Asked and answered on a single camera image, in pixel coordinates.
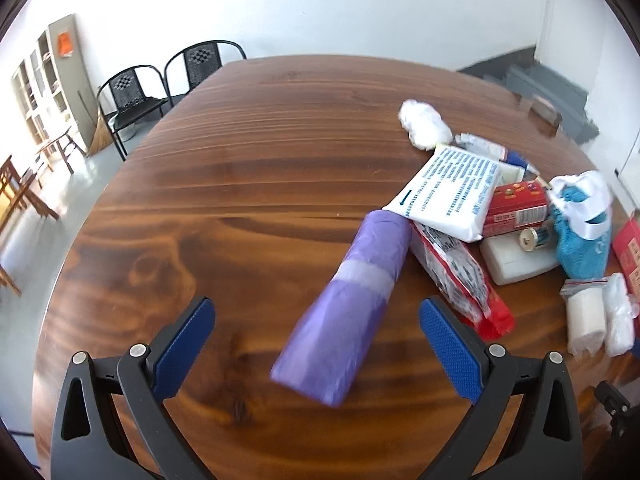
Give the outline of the card deck on table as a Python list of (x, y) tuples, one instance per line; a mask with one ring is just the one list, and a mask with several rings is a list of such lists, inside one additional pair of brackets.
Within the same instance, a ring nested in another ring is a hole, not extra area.
[(552, 103), (540, 96), (520, 96), (520, 110), (543, 136), (554, 138), (561, 130), (563, 117)]

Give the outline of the white crumpled plastic bag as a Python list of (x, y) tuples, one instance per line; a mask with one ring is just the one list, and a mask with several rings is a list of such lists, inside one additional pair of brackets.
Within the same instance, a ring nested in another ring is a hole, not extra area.
[(399, 109), (398, 119), (408, 133), (411, 145), (420, 151), (431, 151), (438, 144), (450, 144), (454, 140), (442, 116), (428, 103), (405, 100)]

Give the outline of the purple trash bag roll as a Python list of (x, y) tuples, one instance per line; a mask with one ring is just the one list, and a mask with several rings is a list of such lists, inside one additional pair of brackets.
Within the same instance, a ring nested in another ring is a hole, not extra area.
[(352, 388), (399, 278), (409, 220), (369, 212), (331, 281), (296, 324), (270, 378), (336, 408)]

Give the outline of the grey staircase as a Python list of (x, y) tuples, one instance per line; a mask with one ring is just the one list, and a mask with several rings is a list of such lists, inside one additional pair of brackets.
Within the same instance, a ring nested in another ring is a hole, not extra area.
[(463, 67), (459, 73), (484, 79), (525, 96), (543, 98), (562, 116), (561, 126), (578, 145), (600, 133), (587, 116), (588, 92), (534, 59), (535, 47), (527, 47)]

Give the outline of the blue white cream tube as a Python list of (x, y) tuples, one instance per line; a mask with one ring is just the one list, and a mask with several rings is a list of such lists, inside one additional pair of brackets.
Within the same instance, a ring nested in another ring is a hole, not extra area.
[(524, 156), (516, 151), (511, 151), (505, 146), (489, 141), (472, 133), (459, 133), (454, 136), (454, 144), (477, 155), (486, 156), (497, 162), (504, 162), (512, 166), (525, 169), (531, 174), (539, 176), (537, 168)]

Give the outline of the straw broom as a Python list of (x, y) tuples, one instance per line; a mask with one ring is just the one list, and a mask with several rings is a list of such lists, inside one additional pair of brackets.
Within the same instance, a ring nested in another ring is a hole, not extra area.
[(98, 154), (112, 143), (112, 136), (100, 108), (96, 105), (93, 112), (79, 90), (76, 91), (79, 110), (76, 117), (81, 139), (85, 143), (88, 156)]

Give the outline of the black metal chair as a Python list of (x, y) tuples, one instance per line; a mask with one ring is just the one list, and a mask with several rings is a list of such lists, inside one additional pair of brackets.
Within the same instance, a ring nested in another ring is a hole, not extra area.
[[(161, 96), (148, 96), (145, 93), (138, 76), (139, 70), (150, 70), (157, 76), (160, 88), (162, 88)], [(115, 109), (112, 112), (107, 112), (103, 106), (105, 92), (111, 96), (114, 103)], [(160, 117), (163, 117), (164, 106), (170, 102), (170, 97), (160, 70), (152, 64), (138, 64), (120, 70), (108, 78), (102, 86), (99, 86), (98, 92), (96, 92), (96, 102), (98, 103), (98, 111), (105, 120), (107, 131), (114, 142), (116, 152), (124, 162), (128, 152), (120, 132), (151, 113), (157, 112)]]
[(175, 101), (170, 88), (168, 74), (169, 67), (178, 60), (182, 61), (184, 71), (186, 72), (186, 82), (188, 83), (188, 90), (186, 90), (186, 93), (190, 93), (206, 78), (213, 75), (213, 73), (224, 66), (224, 62), (222, 62), (220, 54), (220, 46), (235, 48), (235, 50), (237, 50), (241, 55), (242, 60), (247, 59), (247, 55), (242, 46), (234, 41), (205, 40), (183, 48), (166, 62), (163, 69), (163, 81), (171, 106), (175, 105)]

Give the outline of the teal Curel drawstring pouch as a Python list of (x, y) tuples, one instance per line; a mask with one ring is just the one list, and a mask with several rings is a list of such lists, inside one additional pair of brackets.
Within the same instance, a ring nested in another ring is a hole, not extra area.
[(547, 191), (558, 236), (556, 258), (573, 280), (603, 278), (612, 237), (613, 196), (597, 170), (557, 176)]

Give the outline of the small red box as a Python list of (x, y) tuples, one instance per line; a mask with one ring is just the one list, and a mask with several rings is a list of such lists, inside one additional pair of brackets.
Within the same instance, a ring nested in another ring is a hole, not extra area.
[(500, 185), (491, 197), (482, 235), (491, 237), (540, 226), (547, 217), (547, 194), (539, 182)]

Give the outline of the red storage box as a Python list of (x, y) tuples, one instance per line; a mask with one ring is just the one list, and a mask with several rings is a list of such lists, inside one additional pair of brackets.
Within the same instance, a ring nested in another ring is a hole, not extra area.
[(636, 297), (640, 296), (640, 228), (638, 212), (633, 214), (623, 225), (614, 238), (613, 250), (629, 291)]

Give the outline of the red white snack packet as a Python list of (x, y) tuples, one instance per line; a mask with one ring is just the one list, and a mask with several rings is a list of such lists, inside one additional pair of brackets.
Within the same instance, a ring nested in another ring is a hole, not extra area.
[(512, 332), (513, 314), (461, 240), (413, 222), (410, 248), (450, 307), (480, 338), (496, 340)]

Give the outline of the beige storage cabinet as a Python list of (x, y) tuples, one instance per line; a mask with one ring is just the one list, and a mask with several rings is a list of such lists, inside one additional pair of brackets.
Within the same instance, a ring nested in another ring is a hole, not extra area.
[(43, 29), (11, 84), (36, 143), (68, 130), (82, 148), (90, 148), (96, 130), (96, 90), (90, 84), (73, 14)]

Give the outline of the wooden chair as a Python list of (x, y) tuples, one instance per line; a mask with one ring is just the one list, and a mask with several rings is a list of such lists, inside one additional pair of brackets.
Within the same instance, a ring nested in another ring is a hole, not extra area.
[(4, 230), (11, 220), (14, 212), (23, 210), (31, 204), (41, 217), (51, 217), (58, 220), (58, 213), (47, 205), (33, 190), (32, 182), (37, 175), (32, 170), (27, 170), (22, 176), (15, 169), (12, 156), (9, 155), (1, 165), (1, 195), (6, 196), (9, 203), (1, 213), (1, 229)]

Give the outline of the white bandage roll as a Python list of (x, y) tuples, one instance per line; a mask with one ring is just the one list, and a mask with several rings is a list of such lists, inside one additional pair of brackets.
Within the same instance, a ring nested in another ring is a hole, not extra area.
[(606, 335), (604, 281), (566, 280), (560, 295), (565, 301), (567, 351), (580, 359), (595, 356)]

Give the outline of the white wet wipes pack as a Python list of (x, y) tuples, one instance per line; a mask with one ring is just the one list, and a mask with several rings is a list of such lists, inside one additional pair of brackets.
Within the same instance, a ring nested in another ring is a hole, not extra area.
[(498, 162), (438, 144), (385, 209), (462, 242), (477, 242), (500, 177)]

